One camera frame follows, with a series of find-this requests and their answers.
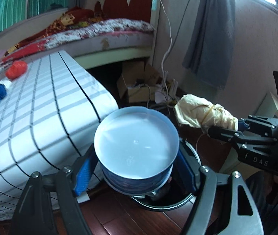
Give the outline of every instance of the red plastic bag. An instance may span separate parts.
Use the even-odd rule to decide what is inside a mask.
[[[5,72],[9,80],[14,80],[20,77],[27,71],[28,65],[24,61],[15,61],[13,65]]]

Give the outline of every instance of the wall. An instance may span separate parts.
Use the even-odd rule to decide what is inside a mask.
[[[162,2],[171,23],[172,38],[174,40],[177,35],[177,30],[188,0],[162,0]],[[178,80],[181,86],[185,85],[185,89],[187,91],[191,88],[192,85],[188,84],[190,82],[188,77],[188,70],[183,68],[181,64],[191,39],[198,5],[199,0],[190,0],[176,44],[164,64],[164,69],[168,70],[169,76]],[[168,49],[169,44],[170,36],[168,20],[163,12],[163,9],[161,8],[155,57],[153,62],[153,66],[155,68],[160,69],[161,61],[163,59],[164,53]]]
[[[236,0],[233,61],[224,91],[214,101],[237,117],[254,114],[267,91],[276,95],[278,14],[255,0]]]
[[[48,27],[54,20],[59,18],[67,9],[58,9],[46,12],[39,16],[24,20],[13,25],[9,31],[0,33],[0,50],[9,49],[21,40],[36,34],[37,32]]]

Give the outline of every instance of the checkered tablecloth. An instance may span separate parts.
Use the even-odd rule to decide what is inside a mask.
[[[52,174],[71,165],[116,109],[111,94],[65,51],[29,64],[0,102],[0,220],[12,218],[34,171]],[[101,176],[97,166],[88,189]]]

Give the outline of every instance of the open cardboard box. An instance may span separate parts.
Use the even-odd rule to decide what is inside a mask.
[[[137,80],[149,85],[151,95],[149,98],[149,88],[147,86],[135,87]],[[157,70],[144,62],[123,62],[123,72],[117,80],[117,88],[120,98],[127,94],[128,102],[147,102],[154,100],[154,92],[159,89],[156,84],[160,84],[162,78]]]

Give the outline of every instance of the screw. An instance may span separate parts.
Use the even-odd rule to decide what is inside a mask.
[[[235,178],[240,178],[240,177],[241,177],[240,172],[239,172],[239,171],[234,171],[234,172],[233,172],[233,177],[235,177]]]
[[[209,171],[209,167],[208,166],[206,166],[206,165],[203,165],[203,166],[201,166],[200,167],[200,170],[202,171],[202,172],[208,172]]]
[[[34,179],[36,179],[37,177],[39,177],[40,172],[35,171],[34,173],[31,174],[31,177],[33,177]]]
[[[71,168],[70,166],[65,166],[65,167],[63,168],[63,171],[64,171],[65,173],[69,173],[69,172],[71,172],[71,170],[72,170],[72,168]]]

